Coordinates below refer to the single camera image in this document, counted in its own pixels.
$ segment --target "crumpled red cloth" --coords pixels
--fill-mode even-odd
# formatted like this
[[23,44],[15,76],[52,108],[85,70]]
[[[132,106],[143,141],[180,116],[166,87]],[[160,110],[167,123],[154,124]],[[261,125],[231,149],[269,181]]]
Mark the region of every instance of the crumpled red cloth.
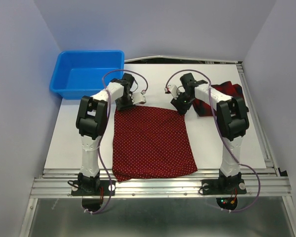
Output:
[[146,106],[116,110],[112,170],[118,182],[196,172],[184,116]]

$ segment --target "gray wall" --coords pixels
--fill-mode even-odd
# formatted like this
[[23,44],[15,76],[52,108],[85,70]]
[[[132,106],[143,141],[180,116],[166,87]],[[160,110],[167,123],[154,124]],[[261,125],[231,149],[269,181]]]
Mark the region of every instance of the gray wall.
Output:
[[243,60],[275,0],[34,0],[61,50]]
[[18,236],[60,99],[48,85],[59,49],[32,0],[0,0],[0,237]]
[[244,60],[249,88],[296,206],[296,0],[277,0]]

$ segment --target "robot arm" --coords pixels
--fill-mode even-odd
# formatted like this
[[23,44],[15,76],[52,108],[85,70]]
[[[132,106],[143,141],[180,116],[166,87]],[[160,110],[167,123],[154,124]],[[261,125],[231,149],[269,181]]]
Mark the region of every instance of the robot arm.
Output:
[[[169,85],[165,88],[166,93],[172,94],[173,99],[171,104],[178,110],[179,114],[185,114],[195,98],[210,104],[209,85],[206,81],[196,81],[192,73],[183,75],[180,81],[185,92],[179,92],[178,87],[175,85]],[[238,159],[238,162],[234,160],[228,149],[223,146],[220,177],[217,182],[207,180],[206,182],[210,187],[204,190],[203,193],[230,194],[232,190],[238,189],[240,183],[244,182],[241,179],[239,157],[243,136],[249,128],[247,107],[243,98],[233,98],[214,88],[211,88],[211,98],[213,108],[217,112],[217,124],[222,139]],[[246,191],[239,190],[238,193],[241,194],[244,192]]]
[[122,79],[113,79],[108,84],[106,90],[110,92],[110,101],[106,90],[91,97],[83,96],[80,101],[76,127],[82,139],[82,166],[74,184],[83,195],[92,195],[100,185],[98,146],[108,123],[108,103],[115,101],[117,109],[122,111],[146,102],[142,92],[130,91],[134,81],[133,76],[125,73]]

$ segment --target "white table surface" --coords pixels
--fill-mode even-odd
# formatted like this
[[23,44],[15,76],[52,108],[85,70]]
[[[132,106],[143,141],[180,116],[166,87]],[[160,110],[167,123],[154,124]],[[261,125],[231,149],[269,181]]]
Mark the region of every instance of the white table surface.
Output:
[[[170,104],[171,95],[164,93],[167,79],[176,71],[182,69],[195,69],[205,73],[213,84],[221,84],[231,81],[241,85],[236,65],[206,65],[206,64],[126,64],[129,69],[142,74],[149,82],[146,93],[145,106],[154,106],[175,110]],[[178,74],[171,81],[172,84],[181,85],[179,78],[184,73]],[[193,73],[196,80],[204,79],[201,75]],[[139,84],[139,90],[145,88],[145,82],[135,76]],[[51,140],[45,169],[80,169],[81,166],[81,139],[75,127],[79,101],[63,99],[53,137]],[[112,168],[112,142],[114,132],[115,104],[112,104],[111,116],[105,131],[101,154],[107,168]],[[254,128],[250,113],[248,113],[250,127],[247,130],[241,147],[241,163],[253,168],[266,168],[263,153]],[[212,117],[198,118],[194,108],[185,115],[185,123],[189,142],[192,148],[196,165],[199,169],[218,169],[222,162],[222,142],[218,136]]]

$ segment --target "blue container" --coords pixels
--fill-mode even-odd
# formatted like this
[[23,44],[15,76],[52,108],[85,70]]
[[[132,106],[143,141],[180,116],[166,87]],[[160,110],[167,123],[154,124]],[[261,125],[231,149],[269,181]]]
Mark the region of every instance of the blue container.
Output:
[[[49,88],[67,100],[79,100],[101,91],[102,77],[116,69],[124,69],[124,53],[120,50],[64,51],[58,56]],[[111,73],[105,83],[122,76],[123,72]]]

